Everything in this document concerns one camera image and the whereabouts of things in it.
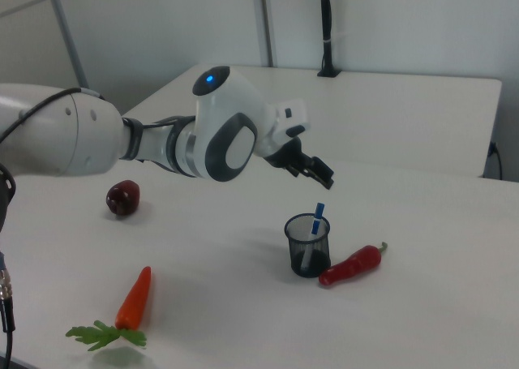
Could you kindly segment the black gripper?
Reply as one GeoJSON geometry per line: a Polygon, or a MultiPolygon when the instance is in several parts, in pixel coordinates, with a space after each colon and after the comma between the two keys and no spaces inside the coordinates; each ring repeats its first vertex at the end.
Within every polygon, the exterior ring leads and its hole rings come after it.
{"type": "Polygon", "coordinates": [[[310,157],[302,151],[302,142],[296,137],[268,156],[268,163],[275,168],[286,169],[294,177],[300,174],[317,181],[325,189],[334,184],[333,170],[318,157],[310,157]]]}

